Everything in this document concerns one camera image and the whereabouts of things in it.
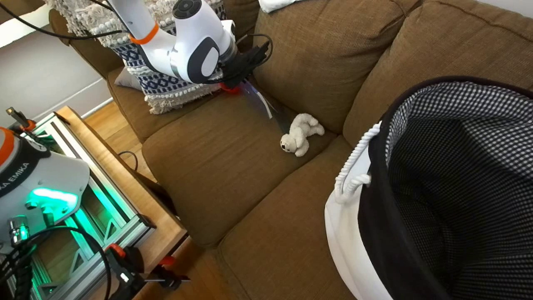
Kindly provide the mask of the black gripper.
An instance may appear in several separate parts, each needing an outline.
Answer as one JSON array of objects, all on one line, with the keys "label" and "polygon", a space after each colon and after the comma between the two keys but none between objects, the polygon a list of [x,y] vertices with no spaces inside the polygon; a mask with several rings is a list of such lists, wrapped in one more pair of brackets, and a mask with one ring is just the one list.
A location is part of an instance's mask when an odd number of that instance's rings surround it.
[{"label": "black gripper", "polygon": [[270,60],[274,53],[274,40],[260,33],[264,43],[254,45],[249,51],[239,51],[229,61],[222,65],[224,76],[222,81],[227,86],[235,86],[244,81],[257,66]]}]

